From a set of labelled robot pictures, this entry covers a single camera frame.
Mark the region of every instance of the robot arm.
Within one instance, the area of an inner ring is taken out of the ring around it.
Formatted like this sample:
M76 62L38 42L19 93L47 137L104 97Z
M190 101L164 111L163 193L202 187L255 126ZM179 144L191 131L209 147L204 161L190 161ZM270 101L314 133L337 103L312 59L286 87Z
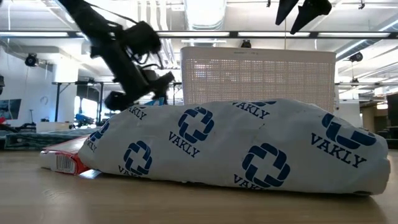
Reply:
M57 2L91 42L91 57L103 58L114 75L114 82L120 83L125 92L110 94L105 99L109 109L126 109L151 91L158 93L167 89L174 79L171 72L156 80L148 80L145 71L132 62L145 54L159 55L160 39L149 24L133 21L136 25L123 30L121 25L106 20L92 8L92 4L84 0Z

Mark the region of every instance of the window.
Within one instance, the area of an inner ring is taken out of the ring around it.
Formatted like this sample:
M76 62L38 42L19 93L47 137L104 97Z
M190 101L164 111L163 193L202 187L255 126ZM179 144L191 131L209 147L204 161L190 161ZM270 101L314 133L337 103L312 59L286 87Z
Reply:
M97 102L83 98L81 101L82 114L95 119L97 117L97 106Z
M79 109L80 109L80 97L76 96L75 97L75 114L79 113Z

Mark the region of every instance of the white perforated panel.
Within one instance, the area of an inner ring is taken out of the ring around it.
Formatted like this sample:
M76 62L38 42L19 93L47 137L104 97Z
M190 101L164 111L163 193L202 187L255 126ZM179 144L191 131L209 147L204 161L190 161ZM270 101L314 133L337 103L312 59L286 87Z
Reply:
M184 104L289 98L333 112L333 52L184 47Z

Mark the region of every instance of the barcode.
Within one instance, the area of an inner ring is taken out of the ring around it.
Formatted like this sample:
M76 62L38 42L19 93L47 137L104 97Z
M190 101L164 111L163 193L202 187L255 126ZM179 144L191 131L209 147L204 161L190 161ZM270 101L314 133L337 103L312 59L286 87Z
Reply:
M67 156L57 155L57 171L74 174L75 161Z

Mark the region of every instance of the table surface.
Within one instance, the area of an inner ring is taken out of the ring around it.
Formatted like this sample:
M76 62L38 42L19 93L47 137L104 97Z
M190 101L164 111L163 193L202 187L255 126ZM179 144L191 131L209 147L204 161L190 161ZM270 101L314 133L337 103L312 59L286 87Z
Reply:
M39 168L38 152L0 152L0 223L398 223L398 151L374 197L252 192L137 180L92 179Z

